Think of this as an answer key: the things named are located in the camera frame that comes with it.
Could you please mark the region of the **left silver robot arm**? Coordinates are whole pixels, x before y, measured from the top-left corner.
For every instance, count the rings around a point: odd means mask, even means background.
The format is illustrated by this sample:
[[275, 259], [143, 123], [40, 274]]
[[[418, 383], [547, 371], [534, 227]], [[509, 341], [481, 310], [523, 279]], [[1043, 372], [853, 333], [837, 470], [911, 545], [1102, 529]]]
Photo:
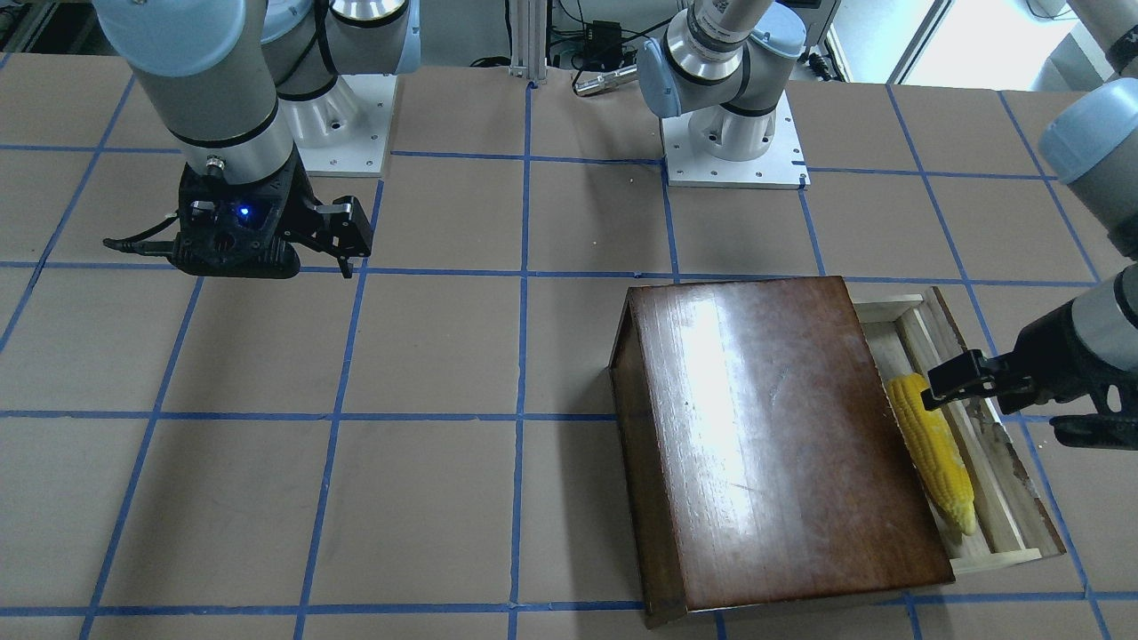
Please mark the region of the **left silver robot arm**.
[[[640, 95], [662, 123], [679, 129], [679, 146], [665, 146], [673, 184], [690, 179], [678, 151], [695, 150], [714, 162], [708, 178], [724, 181], [728, 169], [780, 156], [792, 170], [781, 184], [813, 206], [807, 230], [820, 243], [824, 197], [863, 177], [869, 202], [900, 194], [918, 206], [918, 225], [934, 233], [946, 259], [946, 284], [959, 292], [965, 313], [980, 333], [929, 374], [916, 404], [924, 410], [964, 401], [991, 400], [1004, 416], [1037, 411], [1069, 448], [1135, 449], [1135, 240], [1125, 240], [1127, 264], [1112, 276], [1094, 266], [1078, 238], [1073, 211], [1088, 189], [1052, 172], [1036, 146], [1024, 140], [1013, 114], [992, 99], [997, 131], [1009, 139], [1021, 170], [1000, 172], [987, 163], [931, 174], [921, 157], [902, 104], [887, 85], [864, 85], [869, 105], [841, 101], [824, 109], [807, 99], [838, 97], [842, 84], [793, 84], [791, 69], [805, 54], [805, 23], [775, 1], [728, 1], [741, 9], [735, 28], [724, 28], [716, 1], [694, 1], [651, 28], [637, 48]], [[776, 145], [789, 143], [784, 154]], [[1062, 259], [1077, 274], [1048, 284], [1044, 276], [1017, 278], [996, 268], [995, 279], [971, 276], [964, 237], [950, 224], [950, 196], [979, 187], [988, 198], [1025, 195], [1041, 204], [1040, 221], [1056, 225]]]

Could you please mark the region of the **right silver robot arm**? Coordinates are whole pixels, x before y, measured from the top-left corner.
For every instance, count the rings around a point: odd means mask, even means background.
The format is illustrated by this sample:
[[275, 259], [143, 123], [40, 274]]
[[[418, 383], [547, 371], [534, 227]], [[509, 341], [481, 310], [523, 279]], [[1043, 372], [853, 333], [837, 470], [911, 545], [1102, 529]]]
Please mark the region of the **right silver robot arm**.
[[318, 199], [302, 150], [365, 136], [347, 76], [421, 64], [417, 1], [97, 1], [184, 167], [176, 208], [109, 251], [207, 278], [288, 279], [297, 247], [352, 260], [373, 251], [354, 196]]

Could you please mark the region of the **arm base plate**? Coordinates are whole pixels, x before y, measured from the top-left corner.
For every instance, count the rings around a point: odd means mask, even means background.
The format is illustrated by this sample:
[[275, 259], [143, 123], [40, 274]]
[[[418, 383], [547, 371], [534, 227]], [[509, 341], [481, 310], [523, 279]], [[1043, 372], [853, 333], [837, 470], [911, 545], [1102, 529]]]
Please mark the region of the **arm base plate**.
[[398, 76], [341, 76], [324, 96], [281, 101], [310, 175], [384, 177], [398, 84]]
[[786, 92], [743, 116], [715, 106], [660, 122], [668, 182], [687, 188], [805, 189], [813, 184]]

